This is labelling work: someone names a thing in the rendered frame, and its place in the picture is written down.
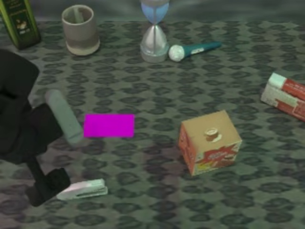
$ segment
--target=hourglass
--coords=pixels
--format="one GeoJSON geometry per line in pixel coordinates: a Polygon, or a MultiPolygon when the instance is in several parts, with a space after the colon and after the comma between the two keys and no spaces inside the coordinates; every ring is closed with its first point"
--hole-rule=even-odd
{"type": "Polygon", "coordinates": [[[151,63],[162,62],[169,50],[166,35],[158,25],[165,17],[169,0],[141,0],[142,11],[152,24],[143,36],[140,49],[142,58],[151,63]]]}

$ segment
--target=white box cutter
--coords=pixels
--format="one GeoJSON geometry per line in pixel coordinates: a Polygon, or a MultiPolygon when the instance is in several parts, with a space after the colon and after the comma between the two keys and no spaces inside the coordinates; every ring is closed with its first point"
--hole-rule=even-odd
{"type": "Polygon", "coordinates": [[[108,188],[105,186],[103,179],[88,180],[71,184],[56,197],[61,200],[80,199],[86,197],[95,197],[107,195],[108,188]]]}

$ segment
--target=cup rim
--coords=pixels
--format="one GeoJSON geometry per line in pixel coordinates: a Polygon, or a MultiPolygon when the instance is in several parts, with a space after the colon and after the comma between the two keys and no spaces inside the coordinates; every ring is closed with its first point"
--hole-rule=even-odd
{"type": "Polygon", "coordinates": [[[86,5],[72,5],[72,6],[69,6],[68,8],[66,8],[62,13],[61,13],[61,20],[67,24],[67,25],[70,25],[70,26],[79,26],[79,25],[83,25],[83,24],[86,24],[88,23],[89,21],[91,21],[94,17],[94,11],[93,9],[91,9],[89,6],[86,6],[86,5]],[[64,15],[67,13],[68,10],[72,10],[73,8],[75,7],[79,7],[79,8],[83,8],[83,9],[87,9],[91,12],[91,17],[87,20],[87,21],[84,21],[82,23],[71,23],[71,22],[68,22],[65,20],[64,18],[64,15]]]}

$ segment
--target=magenta rectangle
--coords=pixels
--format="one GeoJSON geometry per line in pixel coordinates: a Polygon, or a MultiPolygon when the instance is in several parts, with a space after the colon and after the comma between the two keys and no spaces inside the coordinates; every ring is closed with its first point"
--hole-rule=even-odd
{"type": "Polygon", "coordinates": [[[84,137],[133,137],[133,114],[86,114],[84,137]]]}

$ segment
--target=green bottle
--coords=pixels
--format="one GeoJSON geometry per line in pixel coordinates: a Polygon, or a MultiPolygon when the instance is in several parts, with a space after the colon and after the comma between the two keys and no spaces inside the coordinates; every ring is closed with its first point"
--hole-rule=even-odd
{"type": "Polygon", "coordinates": [[[29,0],[0,0],[0,12],[17,49],[22,50],[41,41],[29,0]]]}

